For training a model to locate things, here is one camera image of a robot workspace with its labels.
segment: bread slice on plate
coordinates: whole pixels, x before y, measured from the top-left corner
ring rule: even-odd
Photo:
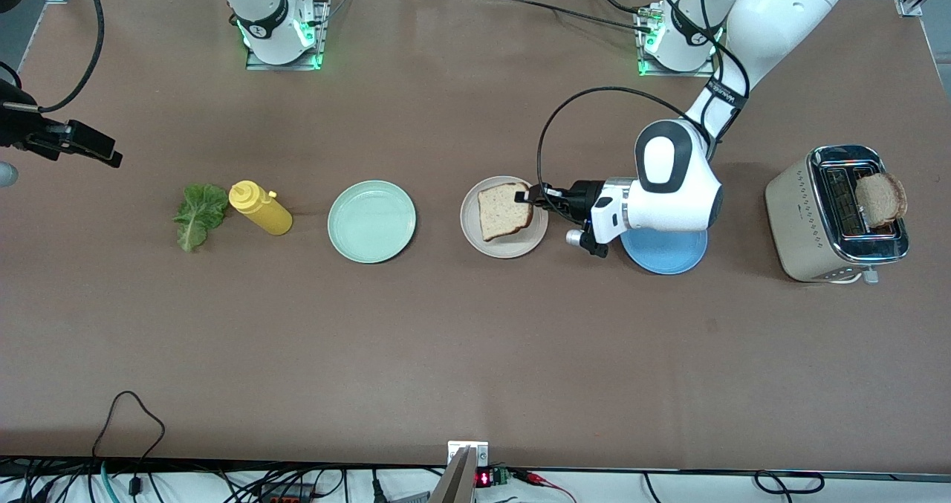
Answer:
[[[513,235],[532,224],[532,204],[516,202],[516,192],[528,190],[525,184],[502,184],[479,191],[478,221],[483,241]]]
[[[904,186],[888,172],[860,178],[855,185],[855,201],[865,210],[871,227],[884,226],[908,211]]]

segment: teal cable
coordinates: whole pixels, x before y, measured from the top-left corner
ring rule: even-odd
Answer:
[[[109,475],[106,473],[106,462],[103,460],[103,465],[99,468],[99,476],[103,479],[103,484],[106,486],[106,493],[109,494],[109,499],[112,500],[112,503],[119,503],[116,493],[112,490],[112,485],[109,484]]]

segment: table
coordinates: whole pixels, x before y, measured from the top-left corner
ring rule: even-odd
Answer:
[[[353,0],[323,70],[251,73],[223,0],[103,2],[102,60],[62,117],[115,137],[122,168],[4,152],[21,179],[0,201],[0,453],[87,455],[129,388],[176,458],[437,464],[472,438],[522,465],[951,472],[949,107],[920,22],[890,1],[843,1],[757,87],[713,162],[709,251],[673,277],[617,242],[604,260],[564,245],[554,216],[508,262],[458,224],[482,178],[533,179],[570,94],[623,84],[689,106],[703,81],[638,77],[629,32],[504,0]],[[41,103],[74,85],[94,26],[89,0],[47,9],[23,73]],[[668,116],[578,100],[545,178],[633,175],[636,134]],[[843,142],[903,179],[911,252],[879,286],[795,283],[765,184]],[[292,231],[232,214],[181,252],[181,189],[245,178],[278,191]],[[368,178],[418,208],[411,245],[374,266],[326,233]],[[156,436],[132,402],[114,422],[106,455]]]

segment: green lettuce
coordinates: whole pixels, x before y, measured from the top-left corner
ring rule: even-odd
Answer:
[[[179,224],[179,246],[190,253],[204,243],[208,231],[218,228],[228,208],[228,194],[221,187],[195,184],[184,188],[184,201],[172,220]]]

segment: yellow squeeze bottle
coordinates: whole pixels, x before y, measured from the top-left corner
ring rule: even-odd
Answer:
[[[275,198],[278,198],[276,192],[265,192],[252,181],[239,181],[228,192],[228,201],[236,210],[272,236],[280,236],[291,229],[294,219]]]

